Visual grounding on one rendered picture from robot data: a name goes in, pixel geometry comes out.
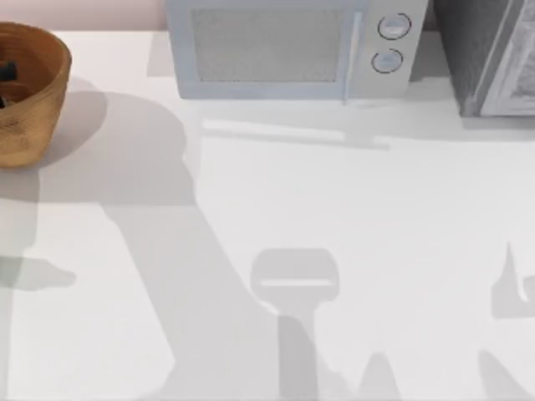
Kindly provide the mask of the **round microwave knob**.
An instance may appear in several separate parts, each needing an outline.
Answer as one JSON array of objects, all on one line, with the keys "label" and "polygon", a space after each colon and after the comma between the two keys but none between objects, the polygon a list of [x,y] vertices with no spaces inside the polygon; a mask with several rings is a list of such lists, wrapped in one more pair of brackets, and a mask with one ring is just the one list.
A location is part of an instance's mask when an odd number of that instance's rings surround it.
[{"label": "round microwave knob", "polygon": [[398,40],[409,33],[411,25],[411,20],[406,14],[391,14],[380,19],[378,33],[386,40]]},{"label": "round microwave knob", "polygon": [[393,48],[376,53],[371,59],[371,66],[378,74],[392,74],[401,68],[404,62],[403,54]]}]

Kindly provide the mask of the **brown wooden basket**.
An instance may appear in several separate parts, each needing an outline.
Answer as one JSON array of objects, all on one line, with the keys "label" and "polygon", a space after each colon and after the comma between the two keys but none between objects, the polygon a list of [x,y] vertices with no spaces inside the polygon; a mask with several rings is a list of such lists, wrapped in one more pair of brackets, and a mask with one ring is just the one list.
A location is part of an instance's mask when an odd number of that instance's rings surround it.
[{"label": "brown wooden basket", "polygon": [[32,165],[48,148],[66,97],[72,55],[42,28],[0,22],[0,62],[18,79],[0,83],[0,169]]}]

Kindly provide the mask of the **pale microwave oven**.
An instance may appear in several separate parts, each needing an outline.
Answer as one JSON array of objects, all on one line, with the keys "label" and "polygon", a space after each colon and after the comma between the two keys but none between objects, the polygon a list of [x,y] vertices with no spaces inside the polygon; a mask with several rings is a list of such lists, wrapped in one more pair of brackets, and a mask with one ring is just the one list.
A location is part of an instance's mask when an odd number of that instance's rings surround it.
[{"label": "pale microwave oven", "polygon": [[[395,99],[409,84],[429,0],[165,0],[179,94],[185,99],[341,99],[353,18],[362,14],[349,101]],[[404,13],[409,33],[378,23]],[[392,74],[371,66],[400,51]]]}]

